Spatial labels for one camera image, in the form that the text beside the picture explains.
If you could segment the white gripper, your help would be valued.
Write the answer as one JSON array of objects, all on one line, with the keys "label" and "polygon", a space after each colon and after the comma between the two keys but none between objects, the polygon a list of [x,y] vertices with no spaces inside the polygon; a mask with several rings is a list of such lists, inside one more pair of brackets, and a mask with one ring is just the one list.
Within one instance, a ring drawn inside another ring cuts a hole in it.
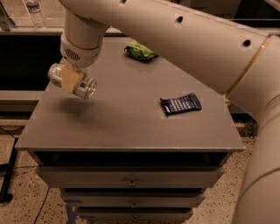
[{"label": "white gripper", "polygon": [[[60,38],[60,53],[70,64],[85,68],[90,67],[97,60],[102,47],[98,45],[93,49],[83,49],[73,45],[64,34]],[[61,87],[68,93],[72,93],[80,75],[73,69],[63,66],[61,68]]]}]

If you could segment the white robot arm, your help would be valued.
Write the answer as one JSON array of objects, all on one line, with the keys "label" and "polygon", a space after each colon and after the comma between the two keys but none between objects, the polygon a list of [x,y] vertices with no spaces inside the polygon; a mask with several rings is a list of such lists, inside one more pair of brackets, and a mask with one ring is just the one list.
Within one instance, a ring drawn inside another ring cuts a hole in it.
[{"label": "white robot arm", "polygon": [[59,0],[65,37],[93,47],[81,25],[113,26],[250,114],[258,137],[232,224],[280,224],[279,38],[165,0]]}]

